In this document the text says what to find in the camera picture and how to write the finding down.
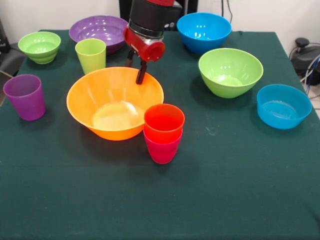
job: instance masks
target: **white wall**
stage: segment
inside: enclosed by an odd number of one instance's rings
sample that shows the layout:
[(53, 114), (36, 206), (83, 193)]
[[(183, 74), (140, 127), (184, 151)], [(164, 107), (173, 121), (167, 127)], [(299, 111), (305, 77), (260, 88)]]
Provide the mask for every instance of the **white wall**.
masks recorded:
[(40, 29), (69, 29), (93, 15), (120, 17), (118, 0), (0, 0), (0, 18), (10, 43)]
[[(69, 29), (76, 21), (92, 15), (120, 16), (118, 0), (0, 1), (0, 18), (11, 43), (40, 29)], [(295, 38), (300, 36), (320, 43), (320, 0), (229, 2), (234, 31), (276, 32), (287, 53), (293, 48)], [(224, 6), (228, 18), (226, 0)], [(199, 0), (198, 11), (221, 14), (221, 0)]]
[[(227, 1), (224, 0), (227, 19)], [(320, 43), (320, 0), (229, 0), (234, 31), (276, 32), (287, 54), (298, 37)], [(198, 12), (221, 14), (221, 0), (199, 0)]]

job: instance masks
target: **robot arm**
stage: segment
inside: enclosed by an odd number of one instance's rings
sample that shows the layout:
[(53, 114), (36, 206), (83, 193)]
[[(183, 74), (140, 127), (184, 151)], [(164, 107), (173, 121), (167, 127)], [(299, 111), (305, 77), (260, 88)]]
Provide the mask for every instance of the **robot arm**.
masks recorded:
[(182, 7), (174, 0), (133, 0), (129, 24), (124, 30), (124, 40), (131, 47), (126, 65), (131, 67), (133, 56), (141, 59), (136, 83), (142, 84), (147, 62), (159, 60), (165, 52), (163, 33), (165, 25), (176, 23)]

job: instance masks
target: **green bowl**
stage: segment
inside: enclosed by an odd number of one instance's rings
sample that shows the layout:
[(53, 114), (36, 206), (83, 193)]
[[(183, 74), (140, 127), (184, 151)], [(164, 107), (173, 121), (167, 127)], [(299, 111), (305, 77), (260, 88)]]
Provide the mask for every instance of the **green bowl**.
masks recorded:
[(264, 68), (252, 54), (234, 48), (217, 48), (203, 54), (199, 70), (215, 95), (232, 99), (250, 90), (262, 77)]
[(19, 49), (37, 64), (52, 62), (61, 44), (61, 38), (49, 31), (37, 31), (25, 35), (18, 43)]

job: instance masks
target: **pink cup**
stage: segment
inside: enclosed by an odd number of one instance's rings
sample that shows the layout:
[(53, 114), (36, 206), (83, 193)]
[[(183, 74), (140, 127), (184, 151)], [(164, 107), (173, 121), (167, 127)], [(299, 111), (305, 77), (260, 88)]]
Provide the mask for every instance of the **pink cup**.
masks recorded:
[(146, 146), (148, 148), (148, 152), (152, 158), (152, 160), (157, 164), (167, 164), (174, 159), (178, 147), (183, 135), (183, 131), (181, 132), (181, 135), (173, 142), (170, 143), (156, 143), (151, 141), (145, 133), (145, 130), (143, 130), (144, 139), (146, 142)]

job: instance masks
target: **purple bowl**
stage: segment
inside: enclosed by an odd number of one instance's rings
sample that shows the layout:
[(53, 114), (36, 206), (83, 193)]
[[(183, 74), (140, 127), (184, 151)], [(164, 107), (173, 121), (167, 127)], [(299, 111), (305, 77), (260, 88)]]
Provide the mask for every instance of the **purple bowl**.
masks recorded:
[(124, 44), (124, 31), (128, 22), (120, 17), (98, 15), (77, 21), (69, 30), (76, 43), (84, 39), (100, 39), (106, 44), (106, 54), (113, 54)]

